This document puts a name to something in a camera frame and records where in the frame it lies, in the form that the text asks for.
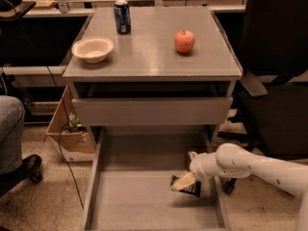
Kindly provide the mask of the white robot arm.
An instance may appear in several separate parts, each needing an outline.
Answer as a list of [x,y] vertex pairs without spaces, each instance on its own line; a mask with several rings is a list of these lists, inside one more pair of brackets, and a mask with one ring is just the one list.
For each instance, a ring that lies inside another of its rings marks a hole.
[[214,176],[245,178],[253,174],[301,200],[295,231],[308,231],[308,166],[253,154],[233,143],[220,145],[215,152],[189,152],[190,170],[172,185],[180,192]]

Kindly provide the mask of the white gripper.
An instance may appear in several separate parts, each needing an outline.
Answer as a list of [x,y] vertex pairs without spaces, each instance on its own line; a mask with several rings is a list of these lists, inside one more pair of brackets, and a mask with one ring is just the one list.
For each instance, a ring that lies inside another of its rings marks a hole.
[[215,153],[197,154],[194,151],[190,151],[188,152],[188,155],[191,159],[191,172],[185,172],[174,180],[174,182],[171,184],[171,188],[174,191],[181,191],[190,185],[193,185],[196,182],[196,178],[211,178],[218,174],[217,157]]

